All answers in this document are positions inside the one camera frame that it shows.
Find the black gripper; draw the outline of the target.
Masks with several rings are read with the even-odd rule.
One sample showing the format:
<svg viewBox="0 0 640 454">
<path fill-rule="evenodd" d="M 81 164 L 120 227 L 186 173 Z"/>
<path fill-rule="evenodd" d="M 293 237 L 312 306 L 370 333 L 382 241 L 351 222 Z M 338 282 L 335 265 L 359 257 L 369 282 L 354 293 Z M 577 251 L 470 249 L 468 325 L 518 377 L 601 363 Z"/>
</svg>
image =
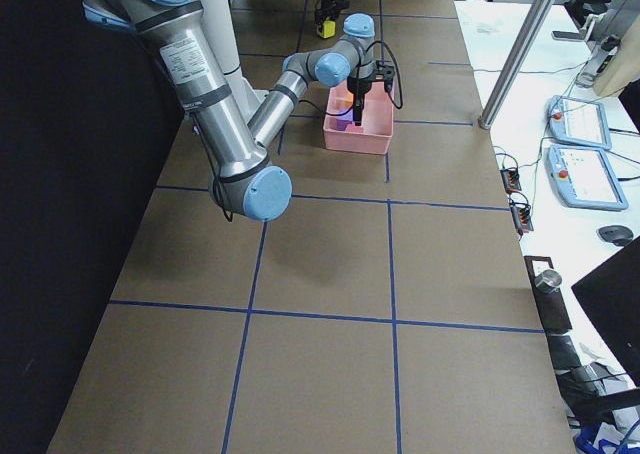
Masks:
<svg viewBox="0 0 640 454">
<path fill-rule="evenodd" d="M 345 9 L 349 8 L 349 0 L 320 0 L 319 21 L 336 21 Z"/>
<path fill-rule="evenodd" d="M 348 91 L 353 95 L 353 123 L 356 126 L 362 125 L 365 97 L 370 92 L 373 84 L 373 77 L 371 75 L 358 78 L 348 78 Z"/>
</svg>

